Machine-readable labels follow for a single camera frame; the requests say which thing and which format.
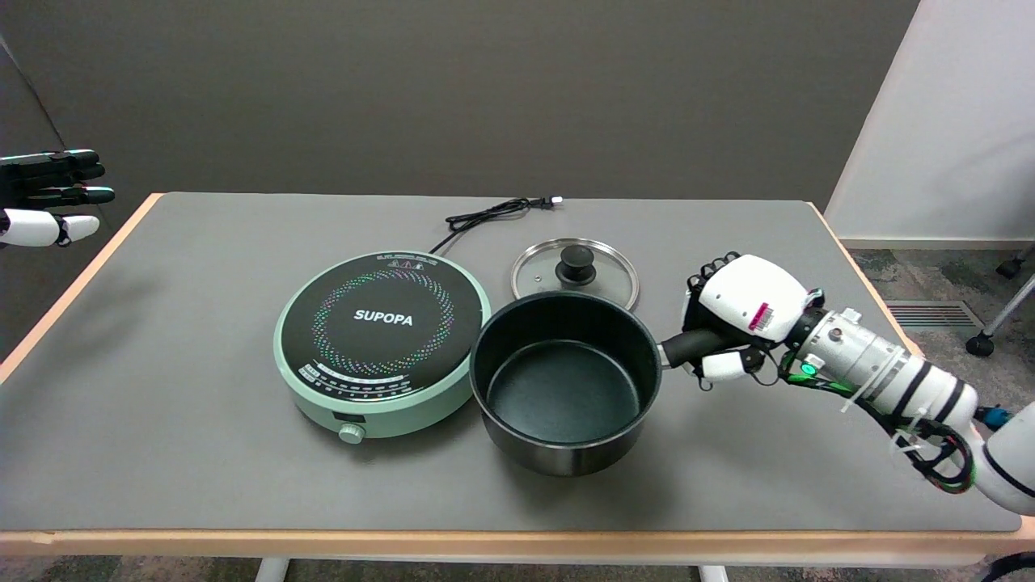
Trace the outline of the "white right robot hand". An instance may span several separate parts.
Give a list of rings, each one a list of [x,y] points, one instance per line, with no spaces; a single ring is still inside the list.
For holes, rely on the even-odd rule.
[[[687,279],[683,329],[709,329],[732,346],[681,365],[701,390],[718,382],[758,375],[771,351],[790,338],[824,291],[803,286],[779,265],[757,255],[729,251]]]

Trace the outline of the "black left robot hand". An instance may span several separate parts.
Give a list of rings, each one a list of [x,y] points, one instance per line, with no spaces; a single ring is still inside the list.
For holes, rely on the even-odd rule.
[[[14,248],[69,248],[100,228],[101,220],[54,209],[107,204],[113,188],[93,187],[106,169],[92,149],[45,151],[1,158],[1,243]]]

